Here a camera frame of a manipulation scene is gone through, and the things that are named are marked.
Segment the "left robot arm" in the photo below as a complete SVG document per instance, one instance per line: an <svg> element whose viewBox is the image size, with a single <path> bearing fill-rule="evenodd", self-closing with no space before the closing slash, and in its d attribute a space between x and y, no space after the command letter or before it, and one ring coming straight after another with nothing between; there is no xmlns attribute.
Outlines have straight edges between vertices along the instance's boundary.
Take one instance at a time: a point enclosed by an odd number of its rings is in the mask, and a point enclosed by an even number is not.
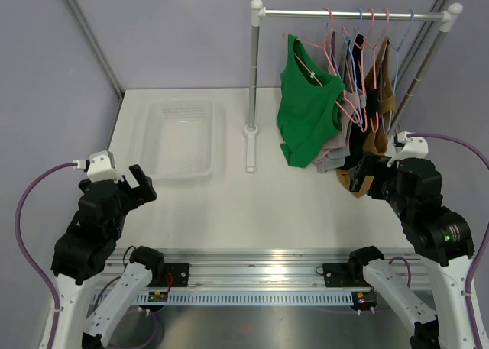
<svg viewBox="0 0 489 349"><path fill-rule="evenodd" d="M56 333L48 348L105 348L138 293L157 286L165 277L164 254L140 246L115 287L87 312L92 292L107 259L115 251L127 214L157 198L151 178L138 165L130 166L138 186L126 179L84 179L83 195L65 234L56 242L51 269L59 296L53 308Z"/></svg>

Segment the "black tank top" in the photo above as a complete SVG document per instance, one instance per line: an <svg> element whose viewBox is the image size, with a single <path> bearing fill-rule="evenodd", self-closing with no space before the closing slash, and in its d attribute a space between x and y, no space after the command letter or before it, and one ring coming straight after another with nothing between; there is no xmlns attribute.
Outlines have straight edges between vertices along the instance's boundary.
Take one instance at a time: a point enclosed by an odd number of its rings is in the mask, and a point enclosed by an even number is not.
<svg viewBox="0 0 489 349"><path fill-rule="evenodd" d="M362 94L362 78L361 74L361 47L364 43L364 36L362 34L357 34L355 42L351 45L351 54L348 55L348 63L351 68L355 71L353 75L353 80L355 81L354 89L357 90L358 94ZM361 132L361 128L356 124L351 126L350 138L349 138L349 150L350 154L345 159L344 170L352 168L357 165L361 153L362 153L362 143L364 140L364 135Z"/></svg>

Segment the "grey tank top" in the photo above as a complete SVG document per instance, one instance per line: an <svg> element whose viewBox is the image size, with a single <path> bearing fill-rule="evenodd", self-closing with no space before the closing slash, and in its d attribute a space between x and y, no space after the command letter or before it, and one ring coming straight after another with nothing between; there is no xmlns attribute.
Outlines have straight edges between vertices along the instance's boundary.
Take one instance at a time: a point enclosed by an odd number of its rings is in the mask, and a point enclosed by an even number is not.
<svg viewBox="0 0 489 349"><path fill-rule="evenodd" d="M339 67L339 61L335 55L335 33L332 33L328 43L326 44L329 56L332 60L334 71L339 75L340 79L343 79L342 70ZM330 74L333 74L333 70L328 68ZM346 157L350 154L347 147L347 135L350 128L350 118L338 107L335 106L338 111L333 116L334 120L338 120L341 125L341 131L335 136L329 138L323 145L318 157L315 160L316 170L318 173L326 173L330 170L337 169L345 164Z"/></svg>

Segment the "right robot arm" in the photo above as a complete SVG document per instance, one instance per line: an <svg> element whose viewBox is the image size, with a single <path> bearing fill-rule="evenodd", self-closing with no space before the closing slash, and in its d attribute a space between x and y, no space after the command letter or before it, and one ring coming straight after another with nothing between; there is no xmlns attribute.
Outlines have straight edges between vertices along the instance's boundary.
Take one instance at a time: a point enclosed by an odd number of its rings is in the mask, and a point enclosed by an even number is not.
<svg viewBox="0 0 489 349"><path fill-rule="evenodd" d="M488 332L481 320L469 270L475 262L471 230L463 217L442 204L442 175L425 159L392 161L366 153L351 172L351 189L366 176L368 191L385 201L399 218L430 281L435 308L423 302L392 272L373 246L350 254L348 279L372 286L410 333L413 348L486 348Z"/></svg>

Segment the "pink tank top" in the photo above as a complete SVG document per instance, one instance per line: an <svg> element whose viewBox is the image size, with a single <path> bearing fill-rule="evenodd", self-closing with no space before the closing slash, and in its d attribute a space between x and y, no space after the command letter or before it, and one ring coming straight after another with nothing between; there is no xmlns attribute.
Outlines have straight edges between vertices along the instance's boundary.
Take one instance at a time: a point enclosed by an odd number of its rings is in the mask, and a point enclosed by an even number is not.
<svg viewBox="0 0 489 349"><path fill-rule="evenodd" d="M356 118L355 110L360 108L360 98L356 85L353 83L353 69L351 68L351 57L347 49L343 49L338 60L335 55L335 50L329 50L332 63L336 72L340 75L346 86L346 97L349 99L353 107L348 102L343 102L342 106L347 111L345 114L341 109L338 110L338 119L341 125L341 130L338 134L328 139L320 150L314 164L319 173L340 168L345 165L346 158L350 155L349 138L351 127L353 125L352 118Z"/></svg>

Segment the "green tank top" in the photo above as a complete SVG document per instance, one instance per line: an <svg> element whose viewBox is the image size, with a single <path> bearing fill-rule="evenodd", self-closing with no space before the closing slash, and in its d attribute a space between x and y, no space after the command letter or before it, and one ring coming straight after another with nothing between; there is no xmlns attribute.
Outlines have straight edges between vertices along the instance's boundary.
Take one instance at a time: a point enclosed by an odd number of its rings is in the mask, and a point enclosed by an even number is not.
<svg viewBox="0 0 489 349"><path fill-rule="evenodd" d="M287 36L287 62L280 81L280 149L289 166L305 168L324 143L341 130L333 116L338 112L335 106L343 97L345 85L338 76L318 67L292 34Z"/></svg>

